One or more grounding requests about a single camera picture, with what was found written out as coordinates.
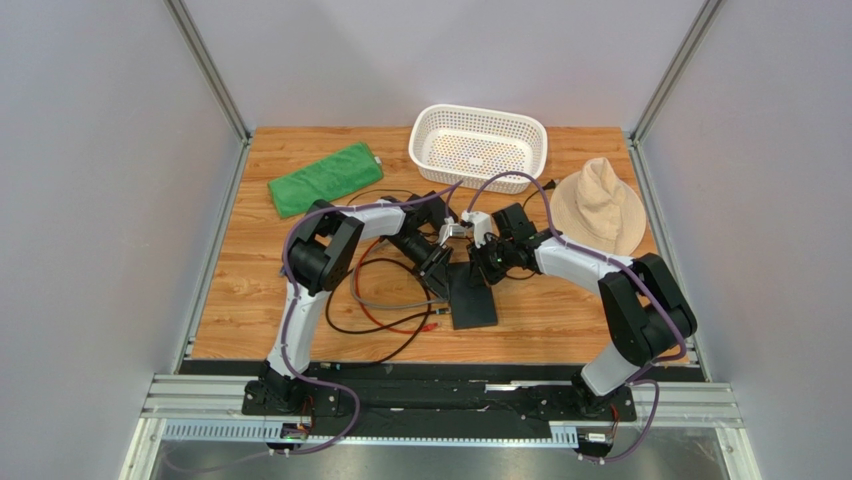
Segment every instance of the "black cable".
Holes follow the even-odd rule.
[[[556,184],[557,184],[557,183],[558,183],[558,182],[557,182],[556,180],[551,180],[551,181],[549,181],[549,182],[545,183],[545,184],[544,184],[544,187],[542,187],[542,188],[544,188],[544,190],[553,190],[554,188],[556,188]],[[537,189],[535,189],[535,190],[533,191],[533,193],[531,193],[531,194],[530,194],[530,196],[529,196],[529,197],[527,197],[527,199],[526,199],[526,200],[524,200],[524,203],[523,203],[523,205],[521,205],[521,208],[523,208],[524,210],[526,210],[526,209],[527,209],[527,203],[528,203],[528,202],[532,199],[532,197],[535,197],[535,196],[537,196],[537,195],[538,195],[538,196],[540,196],[540,194],[539,194],[538,190],[537,190]]]
[[[396,192],[396,193],[404,192],[404,193],[407,193],[409,195],[414,195],[414,192],[412,192],[410,190],[403,190],[403,189],[400,189],[400,188],[374,188],[373,190],[367,190],[366,192],[361,192],[358,195],[355,195],[354,197],[350,198],[349,201],[346,202],[346,205],[347,206],[352,205],[352,202],[354,202],[358,197],[361,197],[361,196],[366,195],[368,193],[374,193],[374,192]]]
[[[417,278],[417,274],[414,272],[414,270],[405,266],[404,263],[397,261],[397,260],[393,260],[391,258],[374,258],[373,260],[367,260],[366,262],[361,264],[361,267],[363,267],[365,265],[369,265],[371,263],[376,263],[376,262],[393,263],[394,265],[398,265],[399,267],[405,269],[406,272],[411,274],[413,277]],[[346,272],[346,276],[343,277],[343,281],[340,282],[340,283],[341,284],[345,283],[346,279],[349,277],[349,275],[352,275],[352,272],[354,272],[354,271],[355,271],[354,269],[349,269],[349,271]],[[419,285],[420,285],[420,288],[423,289],[423,294],[426,295],[427,299],[429,299],[430,298],[429,290],[426,287],[424,287],[422,284],[419,284]],[[345,328],[338,327],[337,325],[334,324],[334,322],[331,321],[331,300],[332,300],[332,298],[334,298],[334,292],[336,292],[336,291],[337,291],[337,289],[335,288],[334,290],[332,290],[328,294],[328,300],[326,300],[326,302],[325,302],[325,320],[328,323],[328,326],[331,327],[332,329],[334,329],[334,330],[336,330],[340,333],[345,333],[345,334],[348,334],[348,335],[362,335],[362,334],[365,334],[365,333],[380,332],[382,330],[386,330],[388,328],[395,327],[395,326],[397,326],[401,323],[405,323],[409,320],[414,320],[415,318],[423,316],[423,315],[426,315],[428,317],[430,314],[433,313],[433,310],[429,309],[429,310],[424,311],[424,312],[409,315],[405,318],[399,319],[399,320],[392,322],[392,323],[385,324],[381,327],[370,328],[370,329],[367,329],[367,330],[346,330]]]
[[[366,262],[364,262],[364,263],[362,263],[362,264],[361,264],[361,267],[363,267],[363,266],[365,266],[365,265],[369,265],[369,264],[371,264],[371,263],[376,263],[376,262],[389,262],[389,263],[393,263],[394,265],[398,265],[398,266],[402,267],[403,269],[405,269],[405,271],[406,271],[406,272],[408,272],[409,274],[411,274],[412,276],[414,276],[415,278],[417,278],[417,274],[414,272],[414,270],[412,270],[412,269],[408,268],[408,267],[407,267],[407,266],[405,266],[405,264],[403,264],[402,262],[399,262],[399,261],[396,261],[396,260],[393,260],[393,259],[390,259],[390,258],[376,258],[376,259],[373,259],[373,260],[367,260]],[[353,273],[353,272],[354,272],[354,269],[350,269],[350,270],[346,273],[346,277],[348,277],[349,275],[352,275],[352,273]],[[427,300],[428,300],[428,299],[430,299],[430,298],[431,298],[431,296],[429,295],[429,290],[428,290],[426,287],[424,287],[422,284],[421,284],[420,286],[423,288],[423,293],[426,295],[426,299],[427,299]],[[379,365],[379,364],[381,364],[381,363],[384,363],[384,362],[386,362],[386,361],[388,361],[388,360],[392,359],[393,357],[395,357],[395,356],[399,355],[399,353],[400,353],[400,352],[402,352],[403,350],[405,350],[405,349],[406,349],[406,347],[408,347],[409,345],[411,345],[411,342],[413,342],[413,341],[414,341],[414,339],[415,339],[415,338],[417,338],[417,335],[420,333],[420,331],[421,331],[421,330],[423,329],[423,327],[426,325],[426,322],[429,320],[429,315],[431,315],[432,313],[434,313],[434,310],[432,310],[432,308],[431,308],[431,306],[430,306],[430,307],[428,307],[428,308],[427,308],[427,310],[426,310],[426,311],[424,311],[424,312],[420,312],[420,313],[415,313],[415,314],[413,314],[413,315],[409,315],[409,316],[407,316],[407,317],[405,317],[405,318],[399,319],[399,320],[397,320],[397,321],[395,321],[395,322],[392,322],[392,323],[388,323],[388,324],[383,325],[383,326],[381,326],[381,327],[371,328],[371,329],[368,329],[368,330],[346,330],[346,329],[344,329],[344,328],[340,328],[340,327],[338,327],[338,326],[337,326],[337,325],[335,325],[335,324],[334,324],[334,322],[331,320],[331,308],[330,308],[330,306],[331,306],[331,299],[332,299],[332,297],[334,297],[334,292],[335,292],[336,290],[337,290],[337,289],[335,288],[334,290],[332,290],[332,291],[329,293],[329,295],[328,295],[328,300],[327,300],[327,301],[326,301],[326,303],[325,303],[325,321],[326,321],[326,323],[328,323],[328,326],[330,326],[332,329],[334,329],[334,330],[336,330],[336,331],[338,331],[338,332],[340,332],[340,333],[346,333],[346,334],[350,334],[350,335],[362,335],[362,334],[366,334],[366,333],[374,333],[374,332],[378,332],[378,331],[381,331],[381,330],[385,330],[385,329],[388,329],[388,328],[391,328],[391,327],[395,327],[395,326],[397,326],[397,325],[399,325],[399,324],[401,324],[401,323],[405,323],[405,322],[407,322],[407,321],[409,321],[409,320],[413,320],[413,319],[415,319],[415,318],[417,318],[417,317],[420,317],[420,316],[422,316],[422,317],[423,317],[423,320],[421,320],[420,325],[417,327],[417,329],[415,329],[415,330],[414,330],[414,333],[412,333],[412,334],[411,334],[411,336],[410,336],[410,337],[408,337],[408,340],[406,340],[406,341],[405,341],[405,343],[403,343],[403,344],[402,344],[399,348],[397,348],[396,350],[394,350],[393,352],[391,352],[389,355],[386,355],[384,358],[381,358],[381,359],[379,359],[379,360],[375,360],[375,361],[372,361],[372,362],[369,362],[369,363],[365,363],[365,364],[359,364],[359,365],[338,364],[338,366],[339,366],[340,368],[363,368],[363,367],[371,367],[371,366],[374,366],[374,365]]]
[[[526,277],[513,277],[513,276],[509,275],[508,273],[506,274],[506,278],[508,278],[509,280],[529,280],[530,278],[532,278],[534,276],[535,276],[535,272],[527,275]]]

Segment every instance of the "black pad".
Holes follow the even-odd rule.
[[[450,310],[453,329],[463,330],[497,325],[497,307],[494,294],[488,285],[470,284],[470,262],[451,263]]]

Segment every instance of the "gray cable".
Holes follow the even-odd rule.
[[[361,264],[356,263],[352,275],[349,276],[349,292],[352,293],[352,298],[354,298],[356,302],[360,303],[361,305],[364,305],[365,307],[374,308],[376,310],[405,310],[407,308],[424,307],[426,305],[433,305],[436,303],[447,303],[446,300],[443,300],[441,298],[433,298],[422,302],[409,303],[407,305],[383,305],[380,303],[373,303],[369,300],[365,300],[364,298],[359,297],[358,294],[355,292],[355,277],[358,276],[358,271],[360,268]]]

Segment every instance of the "black base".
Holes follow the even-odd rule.
[[[181,362],[180,375],[226,375],[255,377],[263,368],[264,360],[201,360],[189,359]],[[368,366],[353,362],[347,365],[365,368],[340,371],[324,368],[324,362],[311,362],[306,375],[337,382],[342,378],[396,379],[441,379],[480,380],[510,382],[512,380],[571,380],[581,364],[563,365],[517,365],[502,363],[395,363]],[[653,367],[642,378],[658,382],[704,382],[704,374],[694,366]]]
[[[361,416],[350,435],[374,437],[438,438],[550,438],[552,420],[596,420],[611,422],[607,408],[590,418],[577,408],[577,395],[570,385],[537,385],[514,390],[486,391],[486,385],[505,385],[508,380],[477,378],[440,379],[425,372],[391,375],[365,368],[352,371],[312,368],[310,376],[322,376],[357,392]],[[242,412],[245,415],[296,414],[304,395],[315,400],[314,435],[334,435],[351,419],[354,401],[336,389],[290,380],[274,371],[246,386]],[[630,390],[618,389],[610,400],[623,421],[636,420]]]

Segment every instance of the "gray floor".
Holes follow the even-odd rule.
[[[615,451],[636,430],[619,431]],[[166,442],[161,452],[184,468],[221,465],[263,451],[253,443]],[[158,467],[154,479],[672,479],[724,480],[727,473],[713,429],[652,430],[642,446],[620,463],[579,462],[573,451],[545,448],[380,447],[337,445],[305,457],[264,457],[204,475]]]

